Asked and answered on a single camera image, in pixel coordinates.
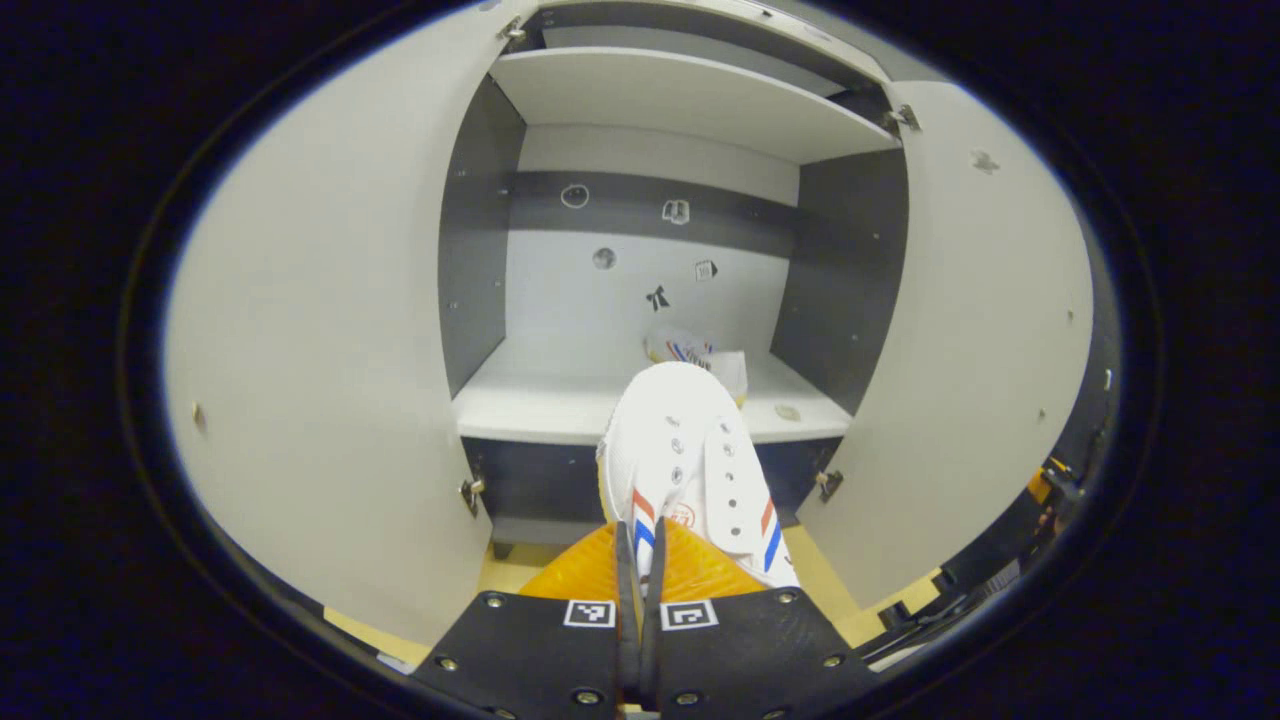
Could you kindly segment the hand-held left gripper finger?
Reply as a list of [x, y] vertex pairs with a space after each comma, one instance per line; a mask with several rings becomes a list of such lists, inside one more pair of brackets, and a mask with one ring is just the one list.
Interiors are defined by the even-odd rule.
[[486, 719], [616, 719], [640, 633], [621, 524], [589, 533], [517, 592], [481, 591], [411, 678]]
[[640, 646], [640, 693], [663, 719], [828, 719], [879, 683], [795, 587], [677, 600], [678, 551], [713, 548], [660, 521]]

